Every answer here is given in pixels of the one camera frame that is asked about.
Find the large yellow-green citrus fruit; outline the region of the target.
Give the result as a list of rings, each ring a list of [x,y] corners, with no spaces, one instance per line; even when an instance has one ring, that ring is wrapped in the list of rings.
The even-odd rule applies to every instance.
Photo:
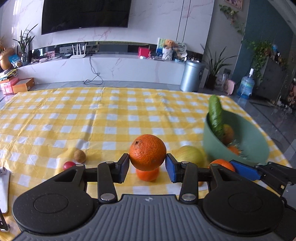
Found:
[[[224,145],[229,145],[234,140],[234,130],[230,125],[224,124],[223,131],[224,131],[224,135],[222,138],[222,143]]]

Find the red cherry tomato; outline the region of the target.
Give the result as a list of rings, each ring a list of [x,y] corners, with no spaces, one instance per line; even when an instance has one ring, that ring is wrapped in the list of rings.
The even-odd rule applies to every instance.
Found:
[[[69,168],[71,168],[72,166],[75,166],[76,164],[72,161],[67,161],[63,164],[62,169],[63,170],[67,170]]]

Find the green colander bowl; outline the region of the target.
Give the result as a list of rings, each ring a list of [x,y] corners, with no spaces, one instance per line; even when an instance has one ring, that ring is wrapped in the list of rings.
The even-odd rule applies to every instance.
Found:
[[[224,159],[226,161],[239,161],[255,166],[268,162],[269,147],[267,141],[259,129],[238,114],[224,111],[223,120],[234,130],[234,141],[231,146],[236,147],[240,153],[233,153],[212,132],[209,118],[206,117],[203,133],[203,149],[208,160]]]

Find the orange tangerine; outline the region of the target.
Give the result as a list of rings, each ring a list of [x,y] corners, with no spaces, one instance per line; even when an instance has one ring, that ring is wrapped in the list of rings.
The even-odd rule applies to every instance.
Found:
[[[233,152],[234,154],[236,154],[236,155],[240,155],[241,154],[241,150],[240,149],[238,149],[235,145],[229,145],[228,147],[227,147],[231,152]]]
[[[205,163],[205,164],[202,165],[202,167],[203,168],[208,168],[210,166],[210,164],[219,164],[219,165],[221,165],[221,166],[235,172],[234,166],[230,162],[225,161],[223,159],[216,159],[216,160],[214,160],[214,161],[212,161],[210,163]]]
[[[155,135],[137,137],[130,146],[129,158],[140,171],[153,171],[164,162],[167,149],[164,142]]]
[[[152,171],[141,171],[136,169],[136,175],[142,181],[151,182],[156,180],[156,178],[158,178],[159,168],[156,168]]]

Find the orange cardboard box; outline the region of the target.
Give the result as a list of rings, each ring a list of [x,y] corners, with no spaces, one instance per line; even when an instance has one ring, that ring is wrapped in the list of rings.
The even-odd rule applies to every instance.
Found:
[[[13,93],[27,92],[35,85],[34,78],[22,79],[12,86]]]

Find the teddy bear toy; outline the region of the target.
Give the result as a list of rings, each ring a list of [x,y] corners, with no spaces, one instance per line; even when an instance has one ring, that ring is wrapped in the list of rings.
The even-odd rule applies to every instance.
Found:
[[[162,49],[162,59],[164,61],[171,61],[173,56],[173,51],[176,44],[173,40],[166,39]]]

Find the silver trash bin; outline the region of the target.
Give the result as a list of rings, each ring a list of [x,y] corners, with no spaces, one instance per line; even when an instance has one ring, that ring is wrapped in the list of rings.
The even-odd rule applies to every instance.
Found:
[[[203,77],[204,69],[205,64],[188,59],[185,62],[180,90],[183,92],[197,92]]]

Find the brown clay vase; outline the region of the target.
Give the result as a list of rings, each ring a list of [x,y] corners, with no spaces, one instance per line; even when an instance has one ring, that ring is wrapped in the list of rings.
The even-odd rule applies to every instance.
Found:
[[[10,63],[9,57],[15,54],[14,48],[6,48],[4,51],[1,52],[1,60],[0,65],[3,70],[9,70],[13,66]]]

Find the small brown longan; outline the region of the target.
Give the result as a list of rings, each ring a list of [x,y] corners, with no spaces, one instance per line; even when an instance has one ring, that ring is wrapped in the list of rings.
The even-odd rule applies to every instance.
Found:
[[[84,163],[86,161],[86,154],[82,150],[76,150],[74,153],[74,160],[77,163]]]

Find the red box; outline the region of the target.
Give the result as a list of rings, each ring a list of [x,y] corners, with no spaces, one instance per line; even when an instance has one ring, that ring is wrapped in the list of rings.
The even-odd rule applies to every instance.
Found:
[[[149,48],[145,47],[139,47],[138,48],[138,56],[144,57],[144,58],[150,58],[151,57],[151,51]]]

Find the blue water jug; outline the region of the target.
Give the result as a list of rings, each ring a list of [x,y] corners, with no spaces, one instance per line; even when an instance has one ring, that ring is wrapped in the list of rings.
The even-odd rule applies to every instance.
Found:
[[[237,95],[239,97],[249,99],[249,97],[251,96],[252,90],[255,86],[255,81],[253,79],[253,72],[254,72],[254,69],[251,68],[248,75],[244,76],[241,79],[240,85],[237,89]]]

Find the potted green plant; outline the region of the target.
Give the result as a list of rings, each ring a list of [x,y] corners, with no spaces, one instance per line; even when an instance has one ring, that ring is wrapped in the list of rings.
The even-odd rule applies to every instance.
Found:
[[[217,54],[216,51],[212,54],[209,47],[203,47],[202,45],[201,47],[203,48],[204,54],[206,55],[206,58],[207,58],[206,66],[208,67],[208,70],[209,70],[208,79],[205,83],[205,87],[207,89],[213,90],[218,72],[221,70],[222,67],[231,66],[231,64],[226,63],[226,61],[236,57],[236,55],[232,55],[228,57],[223,56],[227,48],[226,46],[223,48],[223,50],[219,54]]]

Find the dark grey sideboard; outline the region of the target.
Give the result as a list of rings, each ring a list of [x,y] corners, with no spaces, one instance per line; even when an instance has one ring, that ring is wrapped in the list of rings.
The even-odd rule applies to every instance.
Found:
[[[262,80],[258,82],[254,90],[254,96],[272,101],[280,97],[287,70],[277,62],[267,57],[266,63],[261,69]]]

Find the green cucumber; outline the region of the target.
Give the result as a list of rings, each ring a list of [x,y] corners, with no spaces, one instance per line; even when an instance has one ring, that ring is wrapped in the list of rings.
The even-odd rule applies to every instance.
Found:
[[[209,125],[213,134],[221,141],[224,136],[223,109],[218,96],[211,95],[209,98]]]

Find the black wall television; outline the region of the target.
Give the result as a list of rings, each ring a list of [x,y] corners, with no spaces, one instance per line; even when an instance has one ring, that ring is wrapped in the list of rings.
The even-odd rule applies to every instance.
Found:
[[[128,26],[131,1],[47,0],[41,34],[92,27]]]

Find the white wifi router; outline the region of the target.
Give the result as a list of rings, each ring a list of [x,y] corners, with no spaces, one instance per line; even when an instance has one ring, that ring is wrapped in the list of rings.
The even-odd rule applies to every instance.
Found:
[[[84,51],[80,44],[72,45],[72,55],[70,59],[80,59],[86,57],[86,44],[84,45]]]

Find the yellow checkered tablecloth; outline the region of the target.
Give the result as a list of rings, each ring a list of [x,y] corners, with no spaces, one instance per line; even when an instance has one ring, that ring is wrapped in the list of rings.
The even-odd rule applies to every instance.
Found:
[[[116,161],[143,134],[168,152],[201,147],[209,96],[154,89],[60,88],[18,93],[1,108],[1,165],[9,202],[53,177],[76,150],[86,167]]]

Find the yellow-green pear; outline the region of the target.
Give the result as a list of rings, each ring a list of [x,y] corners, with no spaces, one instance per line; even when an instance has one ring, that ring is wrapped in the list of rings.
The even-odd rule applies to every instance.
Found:
[[[173,150],[172,155],[178,162],[191,162],[200,168],[205,168],[208,166],[207,157],[202,148],[182,146],[176,150]]]

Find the hanging ivy plant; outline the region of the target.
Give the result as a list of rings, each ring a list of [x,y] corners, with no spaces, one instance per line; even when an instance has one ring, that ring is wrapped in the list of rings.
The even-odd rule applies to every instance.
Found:
[[[251,68],[254,69],[253,76],[257,81],[262,81],[262,73],[261,70],[264,67],[267,57],[271,55],[272,44],[268,40],[264,41],[251,41],[245,39],[242,41],[243,44],[247,46],[247,49],[251,49],[252,54],[252,62]]]

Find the white marble tv cabinet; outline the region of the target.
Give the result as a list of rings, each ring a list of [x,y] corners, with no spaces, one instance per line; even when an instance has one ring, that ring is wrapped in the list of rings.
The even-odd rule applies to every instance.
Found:
[[[133,81],[179,85],[184,62],[140,59],[137,55],[94,54],[80,59],[53,59],[18,68],[18,78],[37,84],[84,81]]]

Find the pink piggy heater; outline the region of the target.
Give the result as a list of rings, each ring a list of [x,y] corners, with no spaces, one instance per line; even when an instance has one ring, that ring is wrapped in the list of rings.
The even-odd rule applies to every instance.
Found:
[[[235,88],[235,82],[230,80],[230,79],[227,79],[225,80],[224,82],[224,92],[227,94],[227,95],[231,95],[234,91],[234,88]]]

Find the potted orchid plant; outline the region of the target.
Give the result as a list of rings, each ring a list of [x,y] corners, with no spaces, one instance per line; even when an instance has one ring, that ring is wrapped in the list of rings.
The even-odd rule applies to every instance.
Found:
[[[34,28],[37,27],[37,25],[38,24],[34,25],[34,27],[32,27],[29,30],[26,28],[24,31],[21,31],[19,40],[13,39],[20,46],[20,49],[21,49],[21,52],[22,52],[21,61],[22,61],[23,65],[28,65],[28,63],[29,63],[29,57],[28,57],[27,49],[30,46],[31,42],[35,38],[35,36],[31,35],[31,32],[32,32],[32,30],[34,30]]]

